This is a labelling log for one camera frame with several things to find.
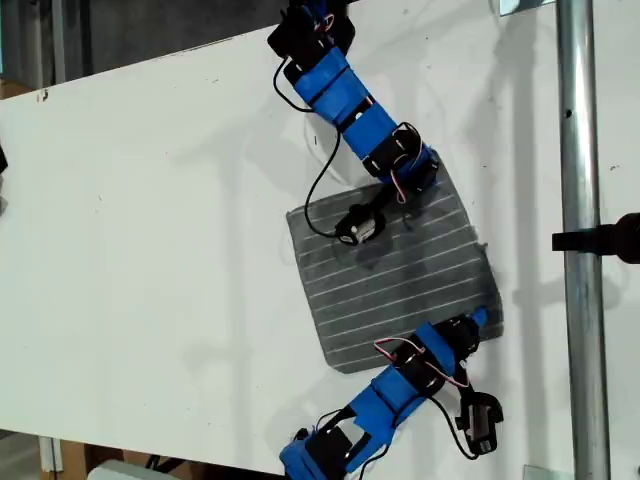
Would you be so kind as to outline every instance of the black clamp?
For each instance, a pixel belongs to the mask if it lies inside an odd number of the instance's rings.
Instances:
[[[504,421],[500,402],[488,393],[474,392],[471,386],[460,401],[460,416],[456,417],[458,430],[464,432],[469,450],[485,455],[498,448],[496,424]]]
[[[629,213],[615,225],[554,233],[552,248],[554,252],[617,255],[625,263],[640,264],[640,213]]]

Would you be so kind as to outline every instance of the gray towel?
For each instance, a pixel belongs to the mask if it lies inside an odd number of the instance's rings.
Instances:
[[[309,215],[319,229],[333,231],[349,206],[366,203],[378,188],[319,200]],[[435,324],[478,306],[489,310],[483,338],[500,335],[500,294],[444,165],[427,193],[408,205],[393,202],[384,213],[384,232],[357,247],[313,234],[302,207],[287,214],[327,363],[343,373],[384,365],[374,340],[406,337],[425,322]]]

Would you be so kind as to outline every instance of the electrical wire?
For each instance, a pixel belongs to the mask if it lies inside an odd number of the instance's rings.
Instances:
[[[327,163],[324,164],[324,167],[318,174],[318,177],[313,182],[313,185],[311,185],[311,188],[309,189],[309,194],[307,195],[307,199],[304,202],[304,218],[307,220],[307,225],[309,225],[309,228],[314,233],[325,238],[338,238],[338,235],[336,233],[321,232],[313,225],[313,223],[311,222],[311,219],[309,218],[309,202],[311,201],[311,196],[313,195],[313,192],[316,189],[318,182],[320,182],[320,179],[322,179],[324,174],[327,172],[327,169],[331,165],[331,162],[333,162],[333,160],[336,158],[336,154],[338,153],[338,149],[340,148],[340,132],[336,131],[336,133],[337,133],[336,145],[333,147],[333,152],[331,152],[331,155],[329,156]]]
[[[166,462],[161,463],[160,465],[156,465],[154,470],[160,473],[171,473],[183,463],[184,460],[182,460],[181,458],[170,458]]]
[[[420,142],[420,149],[418,150],[418,154],[415,156],[415,158],[413,159],[413,163],[411,164],[411,166],[409,167],[409,172],[411,172],[411,170],[413,170],[413,168],[416,165],[416,162],[420,159],[420,156],[422,155],[422,137],[420,136],[420,132],[418,132],[418,130],[416,129],[416,127],[414,127],[413,125],[411,125],[409,122],[402,122],[398,128],[400,127],[405,127],[408,130],[411,130],[414,135],[416,135],[418,137],[418,141]],[[400,155],[398,158],[395,159],[395,161],[393,162],[393,164],[395,165],[400,159],[406,157],[407,154],[403,153],[402,155]],[[404,189],[402,188],[402,186],[400,185],[400,182],[398,181],[396,175],[395,175],[395,171],[391,170],[391,180],[393,181],[393,184],[396,187],[396,190],[398,190],[397,193],[397,201],[400,205],[404,205],[407,203],[407,195],[404,192]]]
[[[280,64],[280,66],[276,70],[276,73],[273,75],[273,89],[276,91],[276,93],[278,95],[280,95],[280,98],[282,98],[285,102],[287,102],[289,104],[289,106],[291,108],[293,108],[294,110],[297,110],[297,111],[302,112],[302,113],[311,113],[311,112],[313,112],[312,108],[302,108],[302,107],[297,106],[295,103],[293,103],[291,100],[289,100],[287,98],[287,96],[284,93],[282,93],[280,91],[280,89],[278,88],[278,75],[280,75],[280,72],[284,68],[284,66],[287,63],[288,59],[289,59],[289,57],[285,57],[284,60],[282,60],[282,63]]]
[[[421,397],[423,397],[423,395],[421,395],[420,393],[416,393],[411,398],[409,398],[409,400],[404,402],[402,407],[400,407],[400,409],[396,412],[395,416],[393,417],[393,420],[391,421],[391,426],[393,428],[397,427],[397,422],[398,422],[398,419],[400,418],[400,415],[402,415],[402,413],[409,407],[409,405],[411,405],[413,402],[415,402],[418,398],[421,398]],[[360,469],[360,476],[358,477],[358,480],[362,480],[362,478],[364,477],[364,472],[367,466],[369,466],[371,463],[375,462],[376,460],[380,460],[382,457],[384,457],[387,454],[388,451],[389,451],[389,445],[387,444],[385,445],[384,450],[380,453],[380,455],[371,457],[369,460],[364,462],[362,464],[362,468]]]
[[[380,455],[371,457],[369,460],[364,462],[364,464],[362,464],[362,469],[360,469],[360,476],[358,477],[358,480],[362,480],[364,478],[364,471],[369,466],[369,464],[375,462],[376,460],[380,460],[382,457],[384,457],[387,454],[388,451],[389,451],[389,445],[385,445],[384,450]]]
[[[413,395],[409,400],[407,400],[404,403],[404,405],[400,408],[400,410],[398,410],[398,412],[396,412],[396,415],[393,417],[393,421],[391,422],[391,426],[393,428],[396,427],[396,422],[400,418],[400,415],[402,415],[402,413],[407,409],[407,407],[409,407],[409,405],[411,405],[414,401],[416,401],[420,397],[423,397],[423,395],[421,395],[419,393]],[[458,435],[456,434],[456,429],[455,429],[455,427],[453,425],[453,420],[451,420],[451,417],[449,416],[449,413],[447,413],[447,410],[444,408],[442,403],[440,403],[440,401],[438,401],[434,397],[428,397],[428,399],[431,400],[436,405],[436,407],[438,407],[440,412],[442,412],[442,415],[444,415],[444,418],[447,421],[447,425],[449,426],[449,431],[451,432],[451,435],[453,436],[453,439],[455,440],[456,446],[458,447],[458,450],[460,450],[460,453],[462,453],[462,455],[464,455],[464,457],[467,458],[468,460],[477,460],[479,456],[476,455],[476,454],[467,453],[467,451],[464,449],[464,447],[460,443],[460,439],[458,438]],[[358,480],[362,480],[364,478],[365,469],[371,463],[373,463],[373,462],[375,462],[377,460],[380,460],[382,457],[384,457],[387,454],[388,451],[389,451],[389,445],[385,445],[384,450],[380,453],[380,455],[376,455],[375,457],[371,457],[369,460],[364,462],[364,464],[362,464],[362,468],[360,469],[360,476],[358,477]]]
[[[329,30],[331,30],[331,27],[333,27],[334,19],[335,19],[335,15],[333,13],[330,13],[329,15],[324,17],[324,23],[318,23],[314,30],[317,32],[322,25],[326,24],[326,26],[324,27],[324,31],[328,32]]]
[[[400,186],[400,182],[398,182],[398,179],[396,178],[396,172],[394,172],[393,170],[391,170],[391,180],[393,181],[393,184],[396,186],[396,190],[398,190],[398,194],[397,194],[398,203],[400,205],[404,205],[405,203],[407,203],[407,195],[404,193],[404,190]]]
[[[160,461],[160,455],[149,455],[149,459],[147,460],[147,464],[144,466],[147,470],[154,470],[158,466],[158,462]]]
[[[456,433],[456,429],[453,426],[453,420],[451,420],[451,417],[447,413],[447,410],[444,408],[444,406],[434,397],[429,397],[429,400],[431,400],[436,405],[436,407],[438,407],[438,409],[442,412],[442,415],[444,415],[444,418],[447,420],[449,431],[451,432],[453,439],[456,441],[456,445],[458,446],[458,450],[460,450],[460,453],[462,453],[462,455],[464,455],[468,460],[477,460],[478,455],[467,453],[467,451],[462,447],[460,439],[458,438],[458,434]]]
[[[385,358],[387,360],[389,360],[390,362],[395,362],[395,357],[393,355],[391,355],[389,352],[387,352],[384,348],[382,348],[380,346],[380,344],[382,343],[388,343],[388,342],[392,342],[394,340],[400,341],[400,342],[405,342],[410,344],[413,348],[416,349],[416,352],[418,354],[423,354],[424,353],[424,348],[419,348],[415,343],[413,343],[411,340],[407,339],[407,338],[402,338],[402,337],[387,337],[387,338],[381,338],[379,340],[376,340],[375,342],[373,342],[373,348],[375,348],[379,353],[381,353],[382,355],[385,356]],[[424,362],[429,368],[431,368],[434,372],[436,372],[438,375],[440,375],[442,378],[444,378],[447,382],[449,382],[451,385],[455,385],[456,387],[460,387],[460,388],[467,388],[469,387],[469,379],[467,378],[467,383],[460,383],[458,381],[456,381],[453,377],[448,376],[446,373],[442,372],[438,367],[436,367],[435,365],[425,361]]]
[[[53,480],[58,480],[58,465],[56,465],[56,445],[53,438],[50,438],[51,442],[51,460],[53,461]]]
[[[322,420],[324,420],[327,417],[330,417],[331,415],[335,415],[336,413],[340,412],[341,409],[338,410],[334,410],[333,412],[329,412],[329,413],[325,413],[324,415],[322,415],[319,419],[318,422],[316,423],[316,431],[318,431],[320,429],[320,422]]]

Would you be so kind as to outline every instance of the black cable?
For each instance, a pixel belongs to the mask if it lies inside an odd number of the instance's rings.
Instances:
[[[458,450],[460,450],[460,453],[462,453],[462,455],[464,455],[468,460],[477,460],[478,459],[478,455],[476,454],[469,454],[465,451],[465,449],[462,447],[462,444],[460,443],[460,440],[458,439],[458,434],[456,433],[456,429],[453,426],[453,421],[451,420],[451,417],[449,416],[449,414],[447,413],[447,410],[444,408],[444,406],[435,398],[433,397],[429,397],[429,400],[431,400],[433,403],[435,403],[436,407],[438,407],[440,409],[440,411],[442,412],[442,414],[444,415],[444,418],[446,418],[447,420],[447,424],[449,424],[449,430],[451,431],[451,435],[453,436],[453,439],[456,441],[456,445],[458,446]]]
[[[340,148],[340,132],[336,131],[336,133],[338,136],[336,137],[336,145],[335,147],[333,147],[333,152],[331,152],[331,155],[329,156],[327,163],[325,163],[324,168],[320,171],[318,178],[316,178],[316,180],[313,182],[313,185],[311,185],[311,189],[309,190],[309,195],[307,195],[307,200],[304,202],[304,218],[307,220],[307,225],[309,225],[309,228],[314,233],[325,238],[338,238],[338,235],[335,233],[321,232],[320,230],[318,230],[316,227],[313,226],[313,223],[311,223],[311,219],[309,218],[309,202],[311,201],[311,196],[313,195],[313,191],[316,189],[318,182],[327,172],[327,169],[331,165],[331,162],[333,162],[333,160],[336,158],[336,154],[338,153],[338,149]]]
[[[153,470],[158,466],[158,462],[160,461],[160,455],[149,455],[149,460],[147,460],[147,464],[144,468],[148,470]]]
[[[278,88],[278,75],[280,75],[280,72],[282,71],[284,65],[287,63],[287,57],[284,57],[284,60],[282,60],[282,63],[280,64],[280,66],[278,67],[278,69],[276,70],[275,75],[273,76],[273,89],[276,91],[276,93],[278,95],[280,95],[280,98],[282,98],[285,102],[287,102],[289,104],[289,106],[299,112],[302,113],[311,113],[313,112],[312,108],[300,108],[298,107],[296,104],[294,104],[291,100],[289,100],[286,95],[284,93],[282,93],[280,91],[280,89]]]
[[[380,460],[382,457],[384,457],[387,454],[388,451],[389,451],[389,445],[385,445],[384,450],[382,451],[382,453],[380,455],[376,455],[375,457],[371,457],[369,460],[364,462],[364,464],[362,465],[362,469],[360,470],[360,476],[358,477],[358,480],[362,480],[364,478],[364,470],[365,470],[365,468],[367,468],[367,465],[369,465],[370,463],[375,462],[376,460]]]
[[[53,461],[53,480],[58,480],[58,465],[56,465],[56,446],[53,438],[50,438],[51,442],[51,460]]]
[[[398,419],[400,418],[400,415],[402,415],[402,413],[407,409],[407,407],[409,405],[411,405],[413,402],[415,402],[418,398],[422,397],[421,394],[416,393],[414,396],[412,396],[409,400],[407,400],[404,405],[402,405],[402,407],[400,407],[400,409],[396,412],[396,415],[393,417],[393,420],[391,421],[391,426],[393,428],[396,428],[396,423],[398,422]],[[385,445],[384,450],[382,451],[382,453],[380,453],[380,455],[376,455],[375,457],[371,457],[369,460],[367,460],[366,462],[364,462],[362,464],[362,468],[360,469],[360,476],[358,477],[358,480],[362,480],[364,478],[364,471],[367,468],[367,466],[373,462],[375,462],[376,460],[380,460],[382,457],[384,457],[387,452],[389,451],[389,445]]]
[[[183,463],[184,463],[184,460],[180,458],[170,458],[166,462],[156,466],[154,470],[160,473],[171,473]]]
[[[318,422],[316,423],[316,431],[318,431],[318,428],[320,427],[320,422],[322,420],[324,420],[325,418],[330,417],[331,415],[334,415],[334,414],[336,414],[336,413],[338,413],[340,411],[342,411],[342,409],[334,410],[333,412],[325,413],[323,416],[321,416],[318,419]]]

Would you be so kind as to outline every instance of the red and white wire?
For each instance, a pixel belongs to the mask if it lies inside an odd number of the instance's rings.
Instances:
[[[405,342],[408,343],[409,345],[411,345],[413,348],[415,348],[416,352],[418,354],[423,354],[425,352],[424,348],[420,348],[418,347],[414,342],[412,342],[411,340],[409,340],[408,338],[402,338],[402,337],[386,337],[386,338],[381,338],[379,340],[376,340],[375,342],[373,342],[373,348],[375,348],[379,353],[381,353],[382,355],[384,355],[384,357],[389,360],[390,362],[395,362],[395,357],[393,355],[391,355],[389,352],[387,352],[384,348],[382,348],[380,346],[380,344],[382,343],[388,343],[388,342],[393,342],[394,340],[397,340],[399,342]],[[467,388],[469,386],[469,380],[467,379],[467,383],[460,383],[456,380],[453,379],[453,377],[448,376],[446,373],[440,371],[440,369],[438,367],[436,367],[435,365],[432,365],[429,362],[424,362],[429,368],[431,368],[434,372],[436,372],[438,375],[440,375],[442,378],[444,378],[447,382],[449,382],[451,385],[455,385],[456,387],[460,387],[460,388]]]
[[[328,32],[331,29],[331,27],[333,27],[334,20],[335,20],[335,16],[333,15],[333,13],[330,13],[329,15],[324,17],[324,23],[319,23],[316,25],[315,31],[317,32],[320,29],[320,27],[322,27],[326,23],[326,26],[324,27],[324,31]]]
[[[404,190],[400,186],[400,182],[398,182],[398,179],[396,178],[396,172],[394,172],[393,170],[391,170],[391,180],[393,181],[393,184],[396,186],[396,189],[398,190],[398,194],[397,194],[398,203],[401,205],[404,205],[405,203],[407,203],[407,195],[406,193],[404,193]]]

